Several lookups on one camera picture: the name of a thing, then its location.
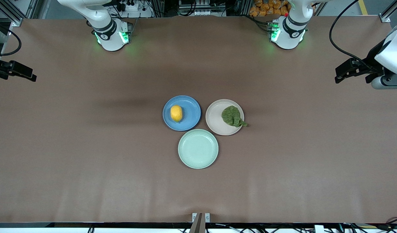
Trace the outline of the beige round plate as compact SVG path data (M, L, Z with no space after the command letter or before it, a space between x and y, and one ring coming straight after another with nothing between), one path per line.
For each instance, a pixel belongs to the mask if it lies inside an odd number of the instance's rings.
M222 112L230 107L234 106L238 109L241 120L244 121L244 111L239 104L230 99L219 99L214 101L207 108L205 114L205 120L207 126L215 133L221 136L230 136L237 133L242 126L231 126L227 124L222 118Z

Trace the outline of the metal table edge bracket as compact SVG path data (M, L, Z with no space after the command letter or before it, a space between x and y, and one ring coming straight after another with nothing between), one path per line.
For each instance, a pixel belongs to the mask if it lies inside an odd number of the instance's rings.
M208 233L206 224L210 223L210 213L193 213L189 233Z

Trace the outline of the orange snack bag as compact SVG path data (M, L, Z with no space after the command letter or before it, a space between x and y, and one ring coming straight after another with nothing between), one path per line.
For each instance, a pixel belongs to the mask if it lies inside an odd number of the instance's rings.
M252 6L248 14L252 17L263 17L266 15L287 16L292 4L287 0L252 0Z

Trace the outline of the pale green round plate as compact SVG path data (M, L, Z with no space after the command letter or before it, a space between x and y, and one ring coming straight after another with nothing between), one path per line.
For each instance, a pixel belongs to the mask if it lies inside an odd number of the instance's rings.
M180 160L189 168L204 169L216 161L219 144L215 136L204 129L186 132L178 144Z

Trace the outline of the aluminium frame profile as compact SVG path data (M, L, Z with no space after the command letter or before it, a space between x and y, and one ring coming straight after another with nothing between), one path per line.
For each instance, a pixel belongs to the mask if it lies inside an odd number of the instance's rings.
M0 11L11 21L11 26L21 26L22 20L27 18L11 1L0 0Z
M379 19L381 23L389 23L391 22L390 16L397 10L397 0L393 0L392 3L383 10L382 13L379 13Z

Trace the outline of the white power strip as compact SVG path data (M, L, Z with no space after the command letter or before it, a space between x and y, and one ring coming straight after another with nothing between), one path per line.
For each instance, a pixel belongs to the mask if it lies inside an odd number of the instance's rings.
M151 18L155 16L147 0L119 0L116 9L123 18Z

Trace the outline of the blue round plate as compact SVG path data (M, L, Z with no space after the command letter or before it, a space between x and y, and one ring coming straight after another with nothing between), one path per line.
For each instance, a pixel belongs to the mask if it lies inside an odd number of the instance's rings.
M179 105L182 109L182 119L179 122L171 118L171 107ZM162 117L165 124L175 131L188 131L194 128L201 118L201 108L198 102L187 95L172 97L163 107Z

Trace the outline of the yellow lemon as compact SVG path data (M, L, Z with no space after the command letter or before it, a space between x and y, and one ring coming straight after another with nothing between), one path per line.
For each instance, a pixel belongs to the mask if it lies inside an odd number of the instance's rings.
M175 122L180 122L183 118L183 110L179 105L173 105L170 108L170 117Z

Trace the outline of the green lettuce leaf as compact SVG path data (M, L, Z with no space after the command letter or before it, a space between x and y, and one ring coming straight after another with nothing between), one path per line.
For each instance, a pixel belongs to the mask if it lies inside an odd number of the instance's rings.
M247 127L248 124L241 118L241 112L233 105L225 108L221 114L223 121L234 127Z

